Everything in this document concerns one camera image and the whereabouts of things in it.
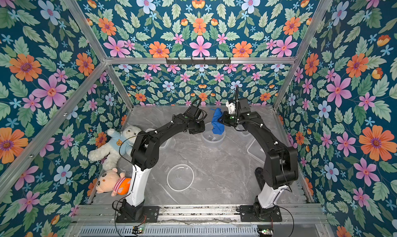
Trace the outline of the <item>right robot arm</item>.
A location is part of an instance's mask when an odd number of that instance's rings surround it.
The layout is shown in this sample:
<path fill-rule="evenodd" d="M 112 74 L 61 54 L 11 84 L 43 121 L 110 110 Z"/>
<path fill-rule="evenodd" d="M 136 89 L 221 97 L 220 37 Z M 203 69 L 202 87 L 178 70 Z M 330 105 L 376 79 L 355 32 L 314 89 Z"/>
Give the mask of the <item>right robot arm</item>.
<path fill-rule="evenodd" d="M 287 147 L 271 132 L 260 114 L 251 111 L 246 98 L 229 100 L 226 107 L 218 122 L 234 128 L 241 125 L 265 153 L 264 166 L 255 170 L 261 193 L 254 201 L 253 214 L 258 220 L 273 217 L 280 212 L 278 198 L 298 179 L 297 150 Z"/>

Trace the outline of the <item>square clear box lid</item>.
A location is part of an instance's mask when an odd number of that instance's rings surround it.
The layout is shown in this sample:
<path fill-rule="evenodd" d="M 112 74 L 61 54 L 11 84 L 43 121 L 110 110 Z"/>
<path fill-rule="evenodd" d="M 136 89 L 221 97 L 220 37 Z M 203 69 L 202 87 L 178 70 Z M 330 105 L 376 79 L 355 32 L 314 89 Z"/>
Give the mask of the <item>square clear box lid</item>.
<path fill-rule="evenodd" d="M 246 145 L 247 153 L 261 164 L 265 163 L 266 154 L 259 143 L 253 138 Z"/>

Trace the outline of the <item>round clear lunch box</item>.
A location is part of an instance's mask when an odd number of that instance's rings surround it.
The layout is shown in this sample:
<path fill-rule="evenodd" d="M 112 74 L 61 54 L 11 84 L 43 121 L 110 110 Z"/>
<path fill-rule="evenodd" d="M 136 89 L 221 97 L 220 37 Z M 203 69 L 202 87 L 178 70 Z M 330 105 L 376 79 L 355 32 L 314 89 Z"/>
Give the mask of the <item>round clear lunch box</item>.
<path fill-rule="evenodd" d="M 225 131 L 221 135 L 214 134 L 212 123 L 206 123 L 205 131 L 201 133 L 201 137 L 207 146 L 215 147 L 224 141 L 226 134 Z"/>

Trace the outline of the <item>blue cleaning cloth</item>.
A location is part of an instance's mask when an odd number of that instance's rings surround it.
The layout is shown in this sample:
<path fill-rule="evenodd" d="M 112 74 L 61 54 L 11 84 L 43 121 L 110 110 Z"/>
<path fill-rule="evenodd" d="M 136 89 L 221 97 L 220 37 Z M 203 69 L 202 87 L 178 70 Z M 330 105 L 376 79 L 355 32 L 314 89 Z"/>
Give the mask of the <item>blue cleaning cloth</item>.
<path fill-rule="evenodd" d="M 221 119 L 222 116 L 222 110 L 220 108 L 216 108 L 212 118 L 212 132 L 215 135 L 222 135 L 225 131 L 225 126 L 219 122 L 219 119 Z"/>

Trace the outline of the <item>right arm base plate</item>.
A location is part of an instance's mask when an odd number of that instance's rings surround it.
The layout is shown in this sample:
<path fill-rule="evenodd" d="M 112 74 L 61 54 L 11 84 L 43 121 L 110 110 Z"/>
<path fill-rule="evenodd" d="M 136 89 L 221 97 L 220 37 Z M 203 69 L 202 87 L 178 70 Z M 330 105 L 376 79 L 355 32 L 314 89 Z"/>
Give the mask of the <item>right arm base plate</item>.
<path fill-rule="evenodd" d="M 263 209 L 260 205 L 241 205 L 236 209 L 242 222 L 282 222 L 282 215 L 278 206 Z"/>

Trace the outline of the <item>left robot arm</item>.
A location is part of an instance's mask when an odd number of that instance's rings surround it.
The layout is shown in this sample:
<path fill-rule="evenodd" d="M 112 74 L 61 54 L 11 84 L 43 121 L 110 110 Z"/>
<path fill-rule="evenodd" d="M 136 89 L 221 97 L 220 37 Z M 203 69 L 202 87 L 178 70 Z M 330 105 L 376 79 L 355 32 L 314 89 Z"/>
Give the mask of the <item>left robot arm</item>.
<path fill-rule="evenodd" d="M 206 117 L 207 112 L 199 106 L 190 106 L 184 113 L 173 115 L 171 121 L 160 128 L 138 133 L 130 152 L 132 182 L 121 207 L 115 210 L 116 223 L 140 223 L 144 220 L 145 189 L 149 174 L 159 160 L 160 146 L 180 132 L 187 131 L 192 135 L 204 132 Z"/>

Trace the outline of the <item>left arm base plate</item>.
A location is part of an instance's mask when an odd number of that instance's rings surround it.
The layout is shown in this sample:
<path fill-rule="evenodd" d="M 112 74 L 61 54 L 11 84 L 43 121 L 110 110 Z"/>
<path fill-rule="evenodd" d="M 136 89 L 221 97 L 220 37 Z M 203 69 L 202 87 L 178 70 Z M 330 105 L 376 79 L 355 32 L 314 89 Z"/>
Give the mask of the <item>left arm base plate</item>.
<path fill-rule="evenodd" d="M 156 223 L 159 217 L 159 206 L 122 206 L 116 215 L 116 223 Z"/>

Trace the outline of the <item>black hook rail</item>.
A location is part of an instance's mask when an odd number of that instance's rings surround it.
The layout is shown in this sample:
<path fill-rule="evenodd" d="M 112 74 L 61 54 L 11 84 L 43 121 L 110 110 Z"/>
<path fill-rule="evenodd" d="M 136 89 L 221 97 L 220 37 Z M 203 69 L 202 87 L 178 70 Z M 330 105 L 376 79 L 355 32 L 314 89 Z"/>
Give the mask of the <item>black hook rail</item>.
<path fill-rule="evenodd" d="M 166 58 L 168 65 L 228 65 L 231 58 Z"/>

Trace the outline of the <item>square clear lunch box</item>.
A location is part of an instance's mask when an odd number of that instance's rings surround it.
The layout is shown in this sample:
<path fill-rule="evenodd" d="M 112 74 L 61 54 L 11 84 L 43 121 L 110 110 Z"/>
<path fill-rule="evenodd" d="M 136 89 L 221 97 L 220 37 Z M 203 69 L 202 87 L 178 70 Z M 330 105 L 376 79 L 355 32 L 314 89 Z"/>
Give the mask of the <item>square clear lunch box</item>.
<path fill-rule="evenodd" d="M 244 137 L 249 137 L 251 134 L 248 131 L 241 131 L 240 134 Z"/>

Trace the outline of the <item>white ventilation grille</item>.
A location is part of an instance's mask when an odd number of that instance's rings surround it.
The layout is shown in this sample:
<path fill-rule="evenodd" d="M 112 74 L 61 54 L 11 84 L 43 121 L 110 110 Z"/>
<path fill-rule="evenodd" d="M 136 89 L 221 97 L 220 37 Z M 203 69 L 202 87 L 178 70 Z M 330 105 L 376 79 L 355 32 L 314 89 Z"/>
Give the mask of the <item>white ventilation grille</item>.
<path fill-rule="evenodd" d="M 234 225 L 147 225 L 134 228 L 122 227 L 84 227 L 80 237 L 258 237 L 256 226 Z"/>

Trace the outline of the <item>aluminium front rail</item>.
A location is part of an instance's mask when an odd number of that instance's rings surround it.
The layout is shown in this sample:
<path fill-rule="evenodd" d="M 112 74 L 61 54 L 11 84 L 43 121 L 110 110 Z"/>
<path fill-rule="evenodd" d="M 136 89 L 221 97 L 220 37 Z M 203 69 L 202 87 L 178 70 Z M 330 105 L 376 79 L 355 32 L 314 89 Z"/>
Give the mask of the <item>aluminium front rail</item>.
<path fill-rule="evenodd" d="M 231 224 L 270 224 L 270 222 L 242 222 L 236 209 L 241 205 L 160 205 L 159 217 L 154 224 L 196 224 L 196 223 L 231 223 Z M 326 224 L 327 216 L 319 204 L 280 204 L 282 222 L 274 224 Z M 116 218 L 111 205 L 81 206 L 72 217 L 72 223 L 112 224 Z"/>

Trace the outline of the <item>white teddy bear blue shirt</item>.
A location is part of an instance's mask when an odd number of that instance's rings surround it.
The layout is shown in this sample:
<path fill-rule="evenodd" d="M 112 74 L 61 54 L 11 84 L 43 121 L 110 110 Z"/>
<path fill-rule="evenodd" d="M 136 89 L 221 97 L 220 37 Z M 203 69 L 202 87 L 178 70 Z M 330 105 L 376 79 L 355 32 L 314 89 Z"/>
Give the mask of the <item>white teddy bear blue shirt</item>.
<path fill-rule="evenodd" d="M 117 167 L 119 159 L 125 154 L 130 154 L 134 146 L 136 137 L 142 130 L 136 126 L 127 126 L 123 131 L 118 132 L 115 129 L 108 129 L 107 135 L 110 140 L 88 153 L 89 161 L 100 161 L 103 170 L 112 170 Z"/>

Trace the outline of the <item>round clear box lid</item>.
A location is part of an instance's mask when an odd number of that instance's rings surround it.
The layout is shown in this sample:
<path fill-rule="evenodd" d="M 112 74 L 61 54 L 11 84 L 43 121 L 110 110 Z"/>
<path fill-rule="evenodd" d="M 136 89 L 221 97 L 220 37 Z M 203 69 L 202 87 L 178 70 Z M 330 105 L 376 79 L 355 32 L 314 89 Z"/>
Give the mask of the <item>round clear box lid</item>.
<path fill-rule="evenodd" d="M 186 164 L 175 165 L 167 174 L 166 181 L 171 190 L 182 192 L 194 181 L 194 171 Z"/>

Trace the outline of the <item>pink doll orange outfit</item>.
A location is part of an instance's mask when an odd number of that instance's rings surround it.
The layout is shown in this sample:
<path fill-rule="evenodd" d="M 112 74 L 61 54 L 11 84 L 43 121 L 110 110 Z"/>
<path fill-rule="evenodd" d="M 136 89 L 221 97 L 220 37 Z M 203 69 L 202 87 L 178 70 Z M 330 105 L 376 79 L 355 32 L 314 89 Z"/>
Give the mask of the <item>pink doll orange outfit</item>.
<path fill-rule="evenodd" d="M 113 168 L 102 174 L 96 182 L 97 193 L 110 192 L 111 196 L 128 194 L 131 185 L 131 178 L 126 177 L 124 172 L 118 174 L 118 170 Z"/>

